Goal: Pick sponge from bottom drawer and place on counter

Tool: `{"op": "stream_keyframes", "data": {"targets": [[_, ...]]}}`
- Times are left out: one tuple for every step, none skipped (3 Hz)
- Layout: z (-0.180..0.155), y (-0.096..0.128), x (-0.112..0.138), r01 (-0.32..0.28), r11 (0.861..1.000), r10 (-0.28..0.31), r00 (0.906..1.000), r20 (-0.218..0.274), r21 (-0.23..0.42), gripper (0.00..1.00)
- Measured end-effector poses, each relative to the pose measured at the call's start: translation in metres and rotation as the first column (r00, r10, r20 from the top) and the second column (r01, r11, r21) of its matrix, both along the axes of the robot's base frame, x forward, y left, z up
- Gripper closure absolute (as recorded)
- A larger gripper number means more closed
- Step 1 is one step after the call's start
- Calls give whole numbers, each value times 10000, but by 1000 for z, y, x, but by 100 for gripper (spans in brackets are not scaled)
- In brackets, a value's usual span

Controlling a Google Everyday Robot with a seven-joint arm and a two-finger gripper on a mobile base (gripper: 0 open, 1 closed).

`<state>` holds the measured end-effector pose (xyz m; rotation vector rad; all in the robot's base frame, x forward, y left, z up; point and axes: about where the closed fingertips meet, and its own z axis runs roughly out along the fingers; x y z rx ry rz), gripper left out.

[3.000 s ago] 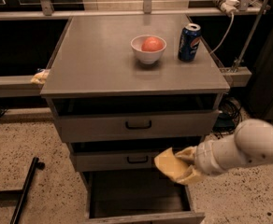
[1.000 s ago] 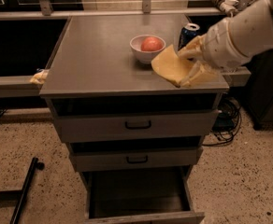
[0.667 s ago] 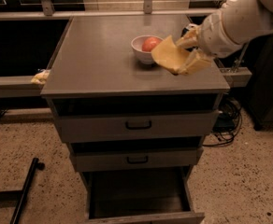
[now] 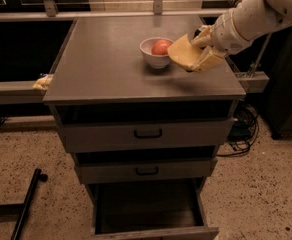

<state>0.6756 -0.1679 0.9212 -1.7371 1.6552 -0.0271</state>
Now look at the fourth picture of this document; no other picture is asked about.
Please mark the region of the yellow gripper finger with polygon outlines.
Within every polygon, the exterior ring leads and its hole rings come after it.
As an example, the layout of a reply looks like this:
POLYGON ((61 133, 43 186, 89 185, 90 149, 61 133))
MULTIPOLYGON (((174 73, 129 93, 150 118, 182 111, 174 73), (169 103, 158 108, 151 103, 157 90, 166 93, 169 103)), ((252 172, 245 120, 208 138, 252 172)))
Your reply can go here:
POLYGON ((212 46, 212 30, 213 27, 210 25, 202 25, 199 30, 201 30, 201 34, 196 37, 195 39, 193 38, 191 40, 191 44, 195 47, 198 48, 205 48, 207 46, 212 46))
POLYGON ((226 53, 220 52, 214 47, 207 46, 199 58, 191 66, 191 70, 194 72, 199 72, 207 69, 211 69, 219 65, 225 58, 226 53))

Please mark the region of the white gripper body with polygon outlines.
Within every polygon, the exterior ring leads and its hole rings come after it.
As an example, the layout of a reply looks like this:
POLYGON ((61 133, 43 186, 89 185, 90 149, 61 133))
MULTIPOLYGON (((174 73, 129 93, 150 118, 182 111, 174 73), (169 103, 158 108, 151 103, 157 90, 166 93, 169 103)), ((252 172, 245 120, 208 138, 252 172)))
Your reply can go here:
POLYGON ((216 50, 230 55, 238 54, 252 44, 236 30, 233 9, 218 17, 212 27, 211 41, 216 50))

